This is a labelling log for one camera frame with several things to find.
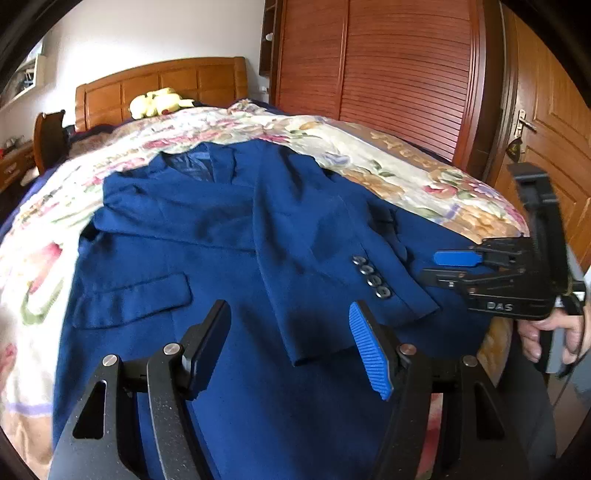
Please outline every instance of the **drawer handle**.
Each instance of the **drawer handle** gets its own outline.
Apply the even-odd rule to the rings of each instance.
[[[6,167],[4,169],[4,173],[8,175],[9,173],[12,173],[16,169],[16,167],[17,167],[17,163],[15,162],[15,163],[11,164],[10,166]]]

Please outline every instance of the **stuffed animal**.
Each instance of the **stuffed animal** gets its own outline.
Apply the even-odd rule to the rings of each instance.
[[[129,104],[131,116],[136,120],[146,116],[166,115],[181,108],[190,108],[193,101],[183,100],[172,88],[163,88],[155,92],[139,95]]]

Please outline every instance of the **floral bedspread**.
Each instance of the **floral bedspread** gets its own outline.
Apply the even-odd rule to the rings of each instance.
[[[311,155],[322,167],[476,242],[527,233],[521,215],[498,192],[397,138],[318,116],[272,115],[247,100],[229,109],[143,119],[75,143],[0,245],[0,421],[40,478],[51,460],[54,371],[78,238],[102,205],[103,179],[146,165],[162,150],[254,138]],[[511,324],[495,319],[479,354],[493,381],[510,337]]]

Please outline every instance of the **button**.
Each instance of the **button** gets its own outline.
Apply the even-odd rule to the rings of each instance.
[[[368,277],[368,285],[370,287],[379,287],[382,284],[382,279],[378,275],[370,275]]]
[[[353,263],[355,265],[365,265],[368,262],[368,259],[362,257],[361,255],[354,255],[353,256]]]
[[[375,294],[377,295],[377,297],[379,299],[387,299],[387,298],[390,298],[390,296],[392,295],[392,292],[390,291],[390,289],[388,287],[386,287],[385,285],[382,285],[382,286],[375,289]]]
[[[374,268],[371,265],[362,265],[361,267],[359,267],[359,271],[363,275],[371,275],[375,272]]]

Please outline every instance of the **person's leg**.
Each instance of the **person's leg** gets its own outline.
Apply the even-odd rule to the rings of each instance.
[[[532,479],[540,478],[556,461],[556,429],[544,378],[523,356],[516,332],[497,390],[529,460]]]

